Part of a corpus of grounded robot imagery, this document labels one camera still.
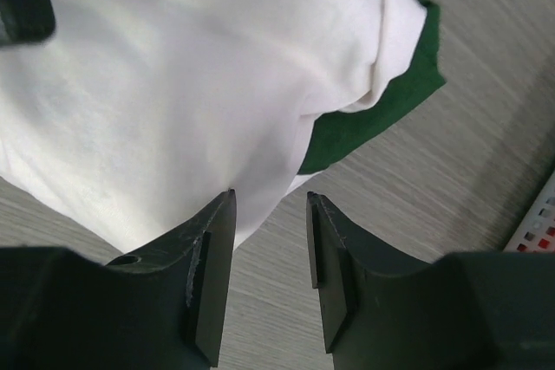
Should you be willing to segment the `white and green t-shirt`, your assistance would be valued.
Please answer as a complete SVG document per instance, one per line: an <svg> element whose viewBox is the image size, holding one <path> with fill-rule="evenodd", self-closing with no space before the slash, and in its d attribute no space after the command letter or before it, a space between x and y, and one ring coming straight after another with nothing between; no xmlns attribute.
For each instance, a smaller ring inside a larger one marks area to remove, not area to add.
<svg viewBox="0 0 555 370"><path fill-rule="evenodd" d="M222 191L242 243L443 86L429 0L51 0L1 46L1 175L128 252Z"/></svg>

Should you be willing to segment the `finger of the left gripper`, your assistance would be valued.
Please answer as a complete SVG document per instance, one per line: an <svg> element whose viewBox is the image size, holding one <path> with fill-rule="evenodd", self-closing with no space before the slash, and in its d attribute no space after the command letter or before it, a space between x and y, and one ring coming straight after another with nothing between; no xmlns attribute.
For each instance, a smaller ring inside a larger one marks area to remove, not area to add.
<svg viewBox="0 0 555 370"><path fill-rule="evenodd" d="M1 46L35 44L56 31L51 0L1 0Z"/></svg>

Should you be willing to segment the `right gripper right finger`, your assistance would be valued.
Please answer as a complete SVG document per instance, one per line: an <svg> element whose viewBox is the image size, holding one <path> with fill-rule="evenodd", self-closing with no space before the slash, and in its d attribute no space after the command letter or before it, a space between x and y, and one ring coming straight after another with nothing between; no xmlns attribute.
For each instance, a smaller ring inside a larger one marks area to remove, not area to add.
<svg viewBox="0 0 555 370"><path fill-rule="evenodd" d="M551 369L554 256L450 253L426 263L307 196L325 350L337 369Z"/></svg>

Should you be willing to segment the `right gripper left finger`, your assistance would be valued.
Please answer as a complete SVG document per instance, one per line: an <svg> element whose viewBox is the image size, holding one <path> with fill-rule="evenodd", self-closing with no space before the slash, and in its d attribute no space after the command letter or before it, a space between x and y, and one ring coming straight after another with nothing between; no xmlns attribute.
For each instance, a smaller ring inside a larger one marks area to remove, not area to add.
<svg viewBox="0 0 555 370"><path fill-rule="evenodd" d="M2 368L216 367L235 229L225 191L107 264L63 247L2 249Z"/></svg>

